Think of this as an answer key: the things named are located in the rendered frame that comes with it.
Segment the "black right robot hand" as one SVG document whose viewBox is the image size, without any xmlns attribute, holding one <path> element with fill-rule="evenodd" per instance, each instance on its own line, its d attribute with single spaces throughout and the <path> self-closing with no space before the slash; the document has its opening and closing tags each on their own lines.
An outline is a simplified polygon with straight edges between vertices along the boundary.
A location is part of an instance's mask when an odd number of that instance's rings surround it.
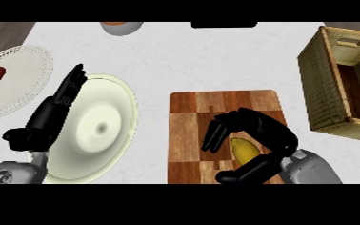
<svg viewBox="0 0 360 225">
<path fill-rule="evenodd" d="M 297 151 L 298 138 L 275 118 L 255 110 L 241 108 L 214 116 L 201 149 L 216 153 L 226 138 L 238 132 L 245 132 L 270 153 L 257 156 L 236 170 L 220 171 L 216 180 L 221 184 L 260 185 L 282 171 L 280 163 Z"/>
</svg>

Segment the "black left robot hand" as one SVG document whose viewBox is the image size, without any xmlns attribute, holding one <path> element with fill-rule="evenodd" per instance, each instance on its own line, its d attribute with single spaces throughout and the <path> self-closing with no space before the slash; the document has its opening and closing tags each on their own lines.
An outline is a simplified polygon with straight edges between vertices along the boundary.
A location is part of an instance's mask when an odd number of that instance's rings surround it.
<svg viewBox="0 0 360 225">
<path fill-rule="evenodd" d="M 6 130 L 3 139 L 13 151 L 44 152 L 50 148 L 86 80 L 86 71 L 78 64 L 68 73 L 55 95 L 44 99 L 36 109 L 25 127 Z"/>
</svg>

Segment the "brown wooden cutting board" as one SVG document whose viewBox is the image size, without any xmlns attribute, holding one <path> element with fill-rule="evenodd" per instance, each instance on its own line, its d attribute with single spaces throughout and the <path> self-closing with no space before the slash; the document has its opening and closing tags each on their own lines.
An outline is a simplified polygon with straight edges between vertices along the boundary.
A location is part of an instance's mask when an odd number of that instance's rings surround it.
<svg viewBox="0 0 360 225">
<path fill-rule="evenodd" d="M 267 114 L 282 123 L 285 115 L 273 90 L 174 92 L 170 95 L 168 113 L 168 184 L 216 184 L 219 171 L 236 170 L 239 164 L 232 155 L 230 139 L 248 139 L 261 154 L 270 150 L 245 133 L 233 133 L 216 153 L 201 150 L 210 121 L 214 116 L 241 107 Z"/>
</svg>

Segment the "wicker basket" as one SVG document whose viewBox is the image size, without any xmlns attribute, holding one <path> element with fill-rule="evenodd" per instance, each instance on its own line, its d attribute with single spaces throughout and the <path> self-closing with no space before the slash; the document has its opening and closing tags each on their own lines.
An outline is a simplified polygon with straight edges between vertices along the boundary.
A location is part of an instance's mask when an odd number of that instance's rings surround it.
<svg viewBox="0 0 360 225">
<path fill-rule="evenodd" d="M 320 26 L 298 67 L 310 129 L 360 140 L 360 31 Z"/>
</svg>

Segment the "cream round plate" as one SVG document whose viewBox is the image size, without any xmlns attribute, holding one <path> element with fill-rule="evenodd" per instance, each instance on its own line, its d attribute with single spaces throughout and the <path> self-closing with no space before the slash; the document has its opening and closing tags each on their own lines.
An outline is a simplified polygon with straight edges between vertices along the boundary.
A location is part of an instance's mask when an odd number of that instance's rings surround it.
<svg viewBox="0 0 360 225">
<path fill-rule="evenodd" d="M 136 134 L 136 95 L 114 75 L 92 74 L 49 149 L 47 184 L 84 184 L 114 167 Z"/>
</svg>

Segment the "white round placemat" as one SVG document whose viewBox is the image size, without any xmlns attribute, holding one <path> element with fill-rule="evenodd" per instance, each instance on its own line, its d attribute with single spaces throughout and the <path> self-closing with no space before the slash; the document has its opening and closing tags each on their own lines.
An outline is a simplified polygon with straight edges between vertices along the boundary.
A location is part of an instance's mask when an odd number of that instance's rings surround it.
<svg viewBox="0 0 360 225">
<path fill-rule="evenodd" d="M 19 110 L 40 94 L 53 71 L 50 52 L 39 46 L 15 46 L 0 52 L 0 117 Z"/>
</svg>

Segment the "dark brown wooden panel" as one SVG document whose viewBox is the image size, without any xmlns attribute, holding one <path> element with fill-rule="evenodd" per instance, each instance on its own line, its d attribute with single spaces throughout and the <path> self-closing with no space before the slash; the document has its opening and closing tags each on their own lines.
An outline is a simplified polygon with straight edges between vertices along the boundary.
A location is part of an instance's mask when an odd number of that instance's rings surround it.
<svg viewBox="0 0 360 225">
<path fill-rule="evenodd" d="M 22 45 L 34 25 L 34 22 L 0 22 L 0 51 Z"/>
</svg>

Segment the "black appliance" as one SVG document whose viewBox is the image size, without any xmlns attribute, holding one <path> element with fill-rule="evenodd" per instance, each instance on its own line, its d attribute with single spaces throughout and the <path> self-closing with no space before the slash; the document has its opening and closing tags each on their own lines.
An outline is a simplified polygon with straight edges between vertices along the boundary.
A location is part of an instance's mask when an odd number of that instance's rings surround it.
<svg viewBox="0 0 360 225">
<path fill-rule="evenodd" d="M 192 28 L 195 29 L 238 29 L 254 28 L 257 22 L 192 22 Z"/>
</svg>

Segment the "grey bowl with orange content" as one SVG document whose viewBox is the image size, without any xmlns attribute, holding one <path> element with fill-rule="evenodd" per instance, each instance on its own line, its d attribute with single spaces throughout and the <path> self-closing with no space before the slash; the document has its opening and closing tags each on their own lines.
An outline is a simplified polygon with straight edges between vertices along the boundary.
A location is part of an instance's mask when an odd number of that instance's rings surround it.
<svg viewBox="0 0 360 225">
<path fill-rule="evenodd" d="M 142 22 L 121 22 L 121 23 L 102 22 L 100 25 L 105 31 L 111 35 L 124 36 L 134 33 L 139 30 L 142 26 Z"/>
</svg>

